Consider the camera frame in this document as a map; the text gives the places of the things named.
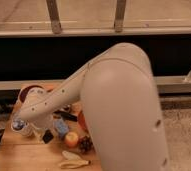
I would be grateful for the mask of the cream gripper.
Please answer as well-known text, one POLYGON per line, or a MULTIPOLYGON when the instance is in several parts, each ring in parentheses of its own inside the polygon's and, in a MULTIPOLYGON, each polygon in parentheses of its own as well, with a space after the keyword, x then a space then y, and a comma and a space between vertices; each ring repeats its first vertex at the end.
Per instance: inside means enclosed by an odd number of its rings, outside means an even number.
POLYGON ((42 140, 43 135, 46 130, 52 130, 53 128, 53 119, 51 116, 39 118, 32 123, 34 134, 38 140, 42 140))

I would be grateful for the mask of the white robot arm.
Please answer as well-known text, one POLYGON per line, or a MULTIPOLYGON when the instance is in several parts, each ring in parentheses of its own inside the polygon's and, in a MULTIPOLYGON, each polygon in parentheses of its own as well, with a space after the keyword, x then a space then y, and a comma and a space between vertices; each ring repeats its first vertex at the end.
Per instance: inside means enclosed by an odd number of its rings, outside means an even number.
POLYGON ((40 121, 76 101, 103 171, 171 171, 157 85, 139 46, 113 45, 45 96, 24 102, 19 117, 40 121))

